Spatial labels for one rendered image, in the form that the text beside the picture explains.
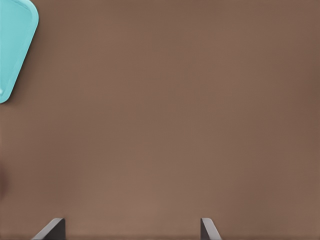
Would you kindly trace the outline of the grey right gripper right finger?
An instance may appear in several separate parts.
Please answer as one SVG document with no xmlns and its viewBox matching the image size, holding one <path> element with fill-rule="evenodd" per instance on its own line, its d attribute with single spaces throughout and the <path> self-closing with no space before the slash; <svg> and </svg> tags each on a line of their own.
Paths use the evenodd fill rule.
<svg viewBox="0 0 320 240">
<path fill-rule="evenodd" d="M 200 219 L 200 240 L 222 240 L 211 218 Z"/>
</svg>

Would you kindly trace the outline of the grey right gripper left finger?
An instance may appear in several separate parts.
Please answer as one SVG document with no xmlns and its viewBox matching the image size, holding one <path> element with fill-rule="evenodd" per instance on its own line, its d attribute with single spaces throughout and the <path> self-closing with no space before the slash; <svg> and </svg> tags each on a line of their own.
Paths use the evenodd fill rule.
<svg viewBox="0 0 320 240">
<path fill-rule="evenodd" d="M 54 218 L 31 240 L 66 240 L 66 220 Z"/>
</svg>

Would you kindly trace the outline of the turquoise plastic tray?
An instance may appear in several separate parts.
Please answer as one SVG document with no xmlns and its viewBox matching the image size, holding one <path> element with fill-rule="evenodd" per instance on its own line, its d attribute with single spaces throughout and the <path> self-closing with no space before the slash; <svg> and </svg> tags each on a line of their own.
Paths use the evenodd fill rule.
<svg viewBox="0 0 320 240">
<path fill-rule="evenodd" d="M 12 94 L 38 23 L 31 0 L 0 0 L 0 104 Z"/>
</svg>

